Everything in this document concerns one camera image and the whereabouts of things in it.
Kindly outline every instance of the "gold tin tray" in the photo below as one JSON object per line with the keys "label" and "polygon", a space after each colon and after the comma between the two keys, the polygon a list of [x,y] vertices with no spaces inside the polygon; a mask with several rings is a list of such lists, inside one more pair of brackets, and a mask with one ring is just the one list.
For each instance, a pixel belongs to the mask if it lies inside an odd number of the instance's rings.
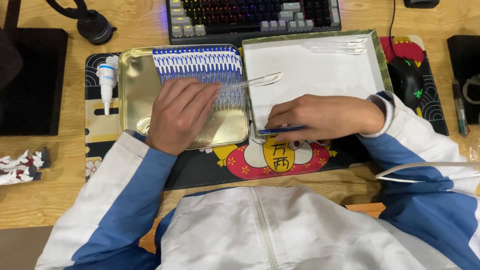
{"label": "gold tin tray", "polygon": [[[162,88],[153,61],[152,49],[178,47],[160,46],[128,49],[120,55],[120,133],[125,129],[135,130],[143,135],[148,133],[152,105]],[[249,117],[247,105],[245,105],[245,110],[213,110],[208,116],[203,129],[188,149],[236,144],[246,140],[248,135]]]}

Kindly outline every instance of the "finger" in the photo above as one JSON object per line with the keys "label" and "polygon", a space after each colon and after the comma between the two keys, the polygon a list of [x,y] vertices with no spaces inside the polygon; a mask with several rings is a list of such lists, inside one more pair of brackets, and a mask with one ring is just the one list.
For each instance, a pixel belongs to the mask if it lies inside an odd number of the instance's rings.
{"label": "finger", "polygon": [[272,111],[270,112],[270,115],[268,115],[268,120],[274,118],[279,114],[282,114],[284,112],[287,112],[293,109],[297,105],[298,105],[298,102],[296,100],[291,100],[284,103],[276,104],[275,106],[272,107]]}
{"label": "finger", "polygon": [[217,84],[206,85],[206,87],[199,92],[182,111],[182,115],[185,114],[189,116],[191,121],[194,122],[205,105],[210,103],[210,100],[216,95],[216,92],[219,89],[220,85]]}
{"label": "finger", "polygon": [[297,131],[289,131],[280,133],[275,137],[275,141],[280,142],[289,142],[289,141],[300,141],[300,140],[317,140],[320,138],[314,138],[318,136],[312,132],[312,130],[308,127],[297,130]]}
{"label": "finger", "polygon": [[193,130],[196,132],[195,135],[197,135],[200,132],[200,130],[203,128],[205,122],[207,121],[208,115],[212,111],[213,102],[217,97],[218,97],[218,94],[214,94],[210,98],[210,100],[207,102],[207,104],[204,106],[202,111],[198,114],[198,117],[195,120],[195,123],[193,124]]}
{"label": "finger", "polygon": [[275,116],[274,118],[270,119],[267,124],[265,125],[265,128],[277,128],[281,125],[285,124],[300,124],[303,125],[304,123],[301,121],[301,119],[297,116],[296,111],[294,110],[289,110],[285,113],[279,114]]}
{"label": "finger", "polygon": [[183,91],[177,100],[179,108],[185,110],[191,105],[197,106],[198,111],[205,106],[206,102],[220,89],[218,84],[191,84],[185,91]]}
{"label": "finger", "polygon": [[196,78],[182,78],[174,80],[170,86],[166,89],[160,90],[155,102],[167,105],[174,101],[189,85],[198,83],[199,81]]}

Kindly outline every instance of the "mechanical keyboard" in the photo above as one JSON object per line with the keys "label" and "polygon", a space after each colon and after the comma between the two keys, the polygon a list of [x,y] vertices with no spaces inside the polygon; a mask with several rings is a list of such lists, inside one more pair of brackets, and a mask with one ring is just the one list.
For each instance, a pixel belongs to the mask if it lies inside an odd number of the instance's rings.
{"label": "mechanical keyboard", "polygon": [[337,0],[167,0],[171,45],[340,31]]}

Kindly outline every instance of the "person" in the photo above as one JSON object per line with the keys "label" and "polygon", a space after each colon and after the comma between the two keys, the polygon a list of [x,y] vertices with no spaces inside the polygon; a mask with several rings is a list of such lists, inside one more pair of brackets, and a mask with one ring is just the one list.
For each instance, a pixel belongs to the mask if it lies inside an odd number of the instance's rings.
{"label": "person", "polygon": [[[156,229],[156,254],[138,246],[152,227],[176,156],[201,130],[220,85],[165,82],[145,143],[124,132],[74,205],[56,222],[37,270],[480,269],[480,173],[463,167],[396,171],[380,218],[303,186],[235,187],[182,198]],[[366,100],[306,95],[272,108],[266,127],[302,124],[277,140],[358,134],[384,169],[465,161],[390,92]]]}

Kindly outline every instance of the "row of pens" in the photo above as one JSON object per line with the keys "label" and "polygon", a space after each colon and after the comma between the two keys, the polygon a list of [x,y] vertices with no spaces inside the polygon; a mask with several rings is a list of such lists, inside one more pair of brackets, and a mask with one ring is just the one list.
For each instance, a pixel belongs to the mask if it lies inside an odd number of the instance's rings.
{"label": "row of pens", "polygon": [[[213,45],[152,50],[155,67],[163,85],[175,78],[195,77],[202,83],[221,82],[222,86],[243,80],[240,54],[232,46]],[[244,109],[243,88],[219,92],[214,110]]]}

